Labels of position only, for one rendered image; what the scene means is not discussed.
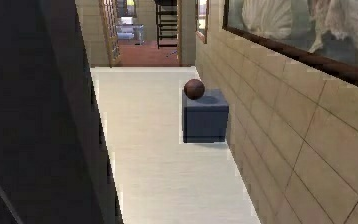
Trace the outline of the large black cabinet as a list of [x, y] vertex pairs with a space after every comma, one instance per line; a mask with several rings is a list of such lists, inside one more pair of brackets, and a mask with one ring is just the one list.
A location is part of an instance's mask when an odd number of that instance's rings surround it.
[[75, 0], [0, 0], [0, 224], [124, 224]]

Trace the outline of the wooden lattice room door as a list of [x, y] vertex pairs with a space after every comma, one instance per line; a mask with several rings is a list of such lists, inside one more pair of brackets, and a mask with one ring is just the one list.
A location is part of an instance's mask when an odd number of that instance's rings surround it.
[[117, 2], [116, 0], [99, 0], [100, 15], [103, 23], [103, 34], [107, 48], [109, 66], [119, 63], [120, 53], [117, 36]]

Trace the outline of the grey glass table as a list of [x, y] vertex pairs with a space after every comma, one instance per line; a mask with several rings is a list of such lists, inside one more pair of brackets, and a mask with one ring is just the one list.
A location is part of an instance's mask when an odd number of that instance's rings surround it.
[[144, 43], [143, 24], [120, 24], [116, 26], [116, 33], [119, 40], [135, 40], [137, 45]]

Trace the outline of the small brown framed picture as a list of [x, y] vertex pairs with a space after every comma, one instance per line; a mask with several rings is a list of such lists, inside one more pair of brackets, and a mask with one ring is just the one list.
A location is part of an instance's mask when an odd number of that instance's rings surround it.
[[207, 43], [208, 14], [209, 1], [196, 0], [196, 35], [204, 44]]

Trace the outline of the brown ball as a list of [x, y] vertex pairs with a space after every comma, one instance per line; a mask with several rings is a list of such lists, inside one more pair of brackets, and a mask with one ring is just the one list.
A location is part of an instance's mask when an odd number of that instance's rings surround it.
[[184, 85], [184, 93], [191, 100], [197, 100], [204, 95], [205, 85], [199, 79], [190, 79]]

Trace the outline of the black ladder shelf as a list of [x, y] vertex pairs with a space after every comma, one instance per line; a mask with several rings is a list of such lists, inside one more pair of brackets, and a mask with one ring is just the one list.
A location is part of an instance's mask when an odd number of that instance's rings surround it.
[[178, 35], [177, 0], [154, 0], [154, 2], [157, 47], [176, 47]]

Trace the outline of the large brown framed picture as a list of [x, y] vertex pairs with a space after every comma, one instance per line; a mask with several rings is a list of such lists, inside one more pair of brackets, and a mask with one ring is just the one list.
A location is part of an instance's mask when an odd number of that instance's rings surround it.
[[358, 87], [358, 0], [225, 0], [223, 28]]

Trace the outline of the dark blue box stool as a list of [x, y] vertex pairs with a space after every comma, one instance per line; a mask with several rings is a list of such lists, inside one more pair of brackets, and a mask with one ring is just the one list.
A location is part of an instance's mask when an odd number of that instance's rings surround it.
[[224, 142], [228, 115], [229, 104], [219, 89], [208, 89], [197, 100], [182, 93], [183, 142]]

